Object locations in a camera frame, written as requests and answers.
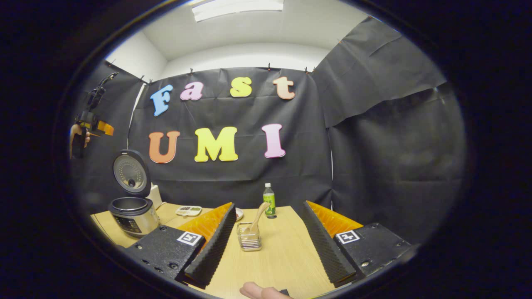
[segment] letter m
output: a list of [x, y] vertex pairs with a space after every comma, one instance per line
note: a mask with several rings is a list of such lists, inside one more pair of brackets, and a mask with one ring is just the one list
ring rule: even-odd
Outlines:
[[218, 139], [214, 139], [210, 129], [197, 129], [198, 155], [194, 157], [194, 161], [206, 162], [209, 160], [205, 151], [209, 153], [211, 160], [216, 161], [220, 150], [222, 150], [220, 161], [236, 161], [238, 159], [238, 155], [235, 153], [236, 131], [235, 127], [225, 127], [220, 131]]

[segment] plastic bottle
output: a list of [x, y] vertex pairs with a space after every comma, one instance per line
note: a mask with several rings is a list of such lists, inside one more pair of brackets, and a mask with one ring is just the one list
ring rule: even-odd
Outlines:
[[266, 214], [266, 217], [272, 219], [272, 218], [277, 217], [277, 215], [275, 215], [275, 194], [273, 193], [273, 190], [271, 189], [270, 183], [266, 183], [264, 184], [264, 186], [266, 187], [266, 189], [264, 190], [264, 193], [262, 194], [262, 198], [264, 199], [265, 202], [270, 203], [270, 206], [266, 209], [264, 213]]

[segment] ceiling light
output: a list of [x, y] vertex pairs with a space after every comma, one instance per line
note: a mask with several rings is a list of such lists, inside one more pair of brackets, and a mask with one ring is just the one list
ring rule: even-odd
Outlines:
[[192, 8], [196, 22], [245, 11], [282, 11], [284, 0], [214, 0]]
[[187, 5], [195, 5], [195, 4], [198, 4], [199, 2], [205, 2], [205, 1], [206, 0], [190, 0], [186, 4]]

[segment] white container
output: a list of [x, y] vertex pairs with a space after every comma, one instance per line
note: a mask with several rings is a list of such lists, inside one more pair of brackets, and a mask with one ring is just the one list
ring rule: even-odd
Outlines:
[[153, 202], [153, 208], [157, 208], [163, 203], [161, 200], [161, 193], [159, 193], [159, 186], [152, 184], [152, 188], [149, 191], [149, 195], [146, 196], [147, 199]]

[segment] wooden spatula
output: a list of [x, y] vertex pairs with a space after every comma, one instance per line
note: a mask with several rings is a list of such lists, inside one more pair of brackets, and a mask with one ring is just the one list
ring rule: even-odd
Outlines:
[[257, 233], [257, 225], [259, 224], [259, 218], [261, 217], [262, 213], [270, 206], [269, 202], [263, 202], [259, 206], [259, 210], [257, 211], [257, 216], [255, 216], [255, 220], [253, 220], [253, 223], [246, 227], [244, 231], [242, 232], [242, 235], [252, 235]]

